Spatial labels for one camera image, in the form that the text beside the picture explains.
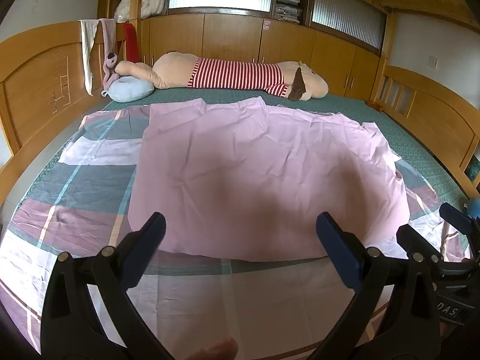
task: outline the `wooden bed frame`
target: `wooden bed frame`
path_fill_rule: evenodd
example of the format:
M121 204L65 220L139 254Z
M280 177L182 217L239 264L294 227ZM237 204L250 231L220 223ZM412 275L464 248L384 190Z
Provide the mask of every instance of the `wooden bed frame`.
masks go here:
M122 25L116 37L125 40ZM90 54L93 96L85 89L79 21L33 28L0 43L0 123L12 154L0 168L0 205L45 146L102 99L103 43L99 24Z
M407 129L447 169L469 198L480 198L465 174L479 144L480 111L421 74L386 66L375 102Z

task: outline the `finger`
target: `finger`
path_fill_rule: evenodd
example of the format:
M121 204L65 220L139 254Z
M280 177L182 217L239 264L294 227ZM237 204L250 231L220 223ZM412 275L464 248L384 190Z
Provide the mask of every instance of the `finger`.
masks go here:
M225 337L208 348L188 356L185 360L233 360L237 356L239 346L232 337Z

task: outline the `light switch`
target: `light switch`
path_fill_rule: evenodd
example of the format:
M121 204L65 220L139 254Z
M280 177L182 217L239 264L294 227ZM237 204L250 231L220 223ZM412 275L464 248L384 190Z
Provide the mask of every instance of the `light switch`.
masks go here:
M428 66L430 66L432 69L437 69L438 66L438 58L436 56L430 56L428 58Z

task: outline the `metal screw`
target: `metal screw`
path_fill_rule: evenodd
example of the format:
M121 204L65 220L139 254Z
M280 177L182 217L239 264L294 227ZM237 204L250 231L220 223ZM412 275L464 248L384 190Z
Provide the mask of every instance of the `metal screw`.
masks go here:
M370 257L378 257L381 254L380 250L378 250L376 247L367 248L367 253Z
M417 251L413 254L412 257L417 263L421 263L423 261L423 255L421 253L418 253Z
M58 255L57 260L60 262L64 262L66 259L68 259L68 253L67 252L62 252Z
M102 249L102 256L103 257L110 257L113 253L115 253L115 249L112 246L105 246Z

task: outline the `stack of packages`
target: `stack of packages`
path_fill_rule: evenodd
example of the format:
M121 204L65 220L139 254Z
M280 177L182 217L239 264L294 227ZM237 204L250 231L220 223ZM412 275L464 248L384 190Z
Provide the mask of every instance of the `stack of packages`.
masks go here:
M298 8L300 0L277 0L275 19L300 24L302 9Z

